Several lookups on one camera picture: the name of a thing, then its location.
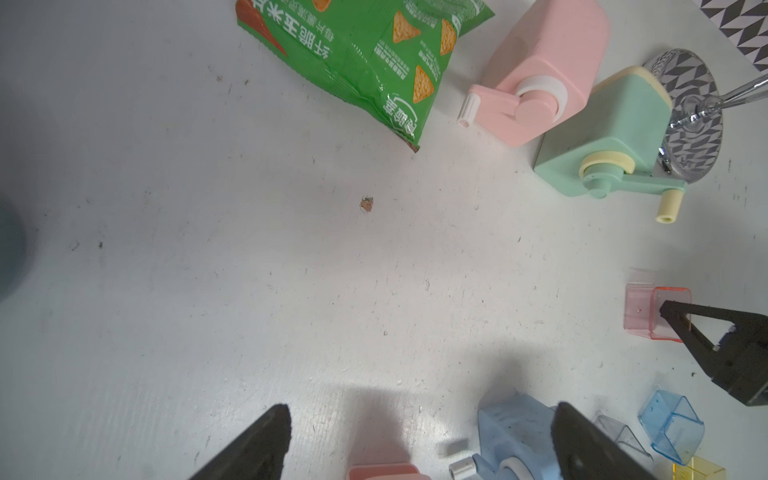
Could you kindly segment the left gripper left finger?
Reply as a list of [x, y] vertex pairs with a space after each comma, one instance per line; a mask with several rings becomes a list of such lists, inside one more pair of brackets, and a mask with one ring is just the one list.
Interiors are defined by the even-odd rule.
[[190, 479], [279, 480], [291, 436], [289, 406], [275, 404]]

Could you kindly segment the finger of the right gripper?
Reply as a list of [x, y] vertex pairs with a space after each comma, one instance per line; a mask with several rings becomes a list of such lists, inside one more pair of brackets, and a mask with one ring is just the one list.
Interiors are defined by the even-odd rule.
[[[762, 314], [667, 300], [661, 317], [712, 382], [747, 407], [767, 404], [767, 317]], [[701, 316], [729, 322], [717, 342], [692, 322]]]

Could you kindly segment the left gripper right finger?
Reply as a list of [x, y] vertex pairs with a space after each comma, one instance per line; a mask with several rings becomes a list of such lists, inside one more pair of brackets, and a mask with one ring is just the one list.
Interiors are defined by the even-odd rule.
[[557, 405], [551, 438], [565, 480], [654, 479], [570, 403]]

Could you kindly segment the clear pink tray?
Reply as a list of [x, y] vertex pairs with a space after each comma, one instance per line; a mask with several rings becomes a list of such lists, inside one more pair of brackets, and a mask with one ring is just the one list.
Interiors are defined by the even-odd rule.
[[692, 293], [682, 287], [628, 283], [625, 289], [624, 330], [649, 340], [681, 343], [682, 340], [660, 315], [661, 305], [668, 300], [690, 303]]

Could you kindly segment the mint green pencil sharpener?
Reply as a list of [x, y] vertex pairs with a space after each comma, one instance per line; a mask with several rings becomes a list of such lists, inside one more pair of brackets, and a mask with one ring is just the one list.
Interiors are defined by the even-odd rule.
[[687, 182], [653, 174], [672, 110], [649, 70], [627, 67], [596, 85], [582, 111], [546, 132], [534, 172], [567, 197], [659, 195], [656, 221], [672, 224]]

